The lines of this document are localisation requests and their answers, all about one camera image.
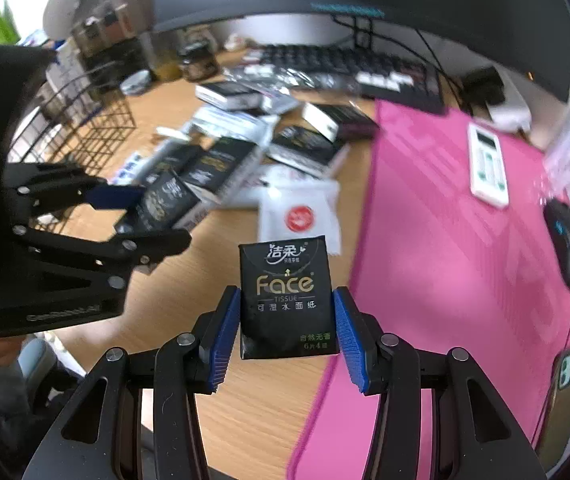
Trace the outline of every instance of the round white object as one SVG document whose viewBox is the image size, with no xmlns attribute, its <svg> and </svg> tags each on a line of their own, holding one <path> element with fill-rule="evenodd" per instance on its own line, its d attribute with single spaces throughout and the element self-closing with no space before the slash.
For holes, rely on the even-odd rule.
<svg viewBox="0 0 570 480">
<path fill-rule="evenodd" d="M 64 41 L 72 33 L 80 0 L 49 0 L 43 12 L 43 30 L 50 40 Z"/>
</svg>

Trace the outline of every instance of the wire basket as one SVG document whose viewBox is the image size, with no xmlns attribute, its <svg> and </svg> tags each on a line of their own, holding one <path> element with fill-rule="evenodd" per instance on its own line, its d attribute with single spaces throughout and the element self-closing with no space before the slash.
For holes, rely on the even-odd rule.
<svg viewBox="0 0 570 480">
<path fill-rule="evenodd" d="M 8 162 L 75 163 L 98 175 L 136 129 L 112 62 L 70 78 L 25 116 L 10 144 Z M 73 207 L 31 220 L 31 227 L 61 232 Z"/>
</svg>

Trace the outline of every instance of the red circle logo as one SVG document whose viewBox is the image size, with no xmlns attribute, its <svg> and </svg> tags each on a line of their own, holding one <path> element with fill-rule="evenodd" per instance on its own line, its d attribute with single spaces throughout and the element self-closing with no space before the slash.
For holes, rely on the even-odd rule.
<svg viewBox="0 0 570 480">
<path fill-rule="evenodd" d="M 290 231 L 302 233 L 314 225 L 314 212 L 306 205 L 297 205 L 285 215 L 285 225 Z"/>
</svg>

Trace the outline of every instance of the black mouse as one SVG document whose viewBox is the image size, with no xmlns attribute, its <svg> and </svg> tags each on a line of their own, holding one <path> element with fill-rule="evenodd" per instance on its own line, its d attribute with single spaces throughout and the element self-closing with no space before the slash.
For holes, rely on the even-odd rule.
<svg viewBox="0 0 570 480">
<path fill-rule="evenodd" d="M 543 208 L 543 218 L 554 244 L 563 281 L 570 290 L 570 208 L 553 198 Z"/>
</svg>

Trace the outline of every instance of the remote control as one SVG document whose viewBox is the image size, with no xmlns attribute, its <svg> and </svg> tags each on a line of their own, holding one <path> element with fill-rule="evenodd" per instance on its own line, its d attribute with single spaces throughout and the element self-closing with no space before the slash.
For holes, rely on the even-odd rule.
<svg viewBox="0 0 570 480">
<path fill-rule="evenodd" d="M 470 189 L 472 195 L 502 209 L 510 202 L 498 136 L 470 123 Z"/>
</svg>

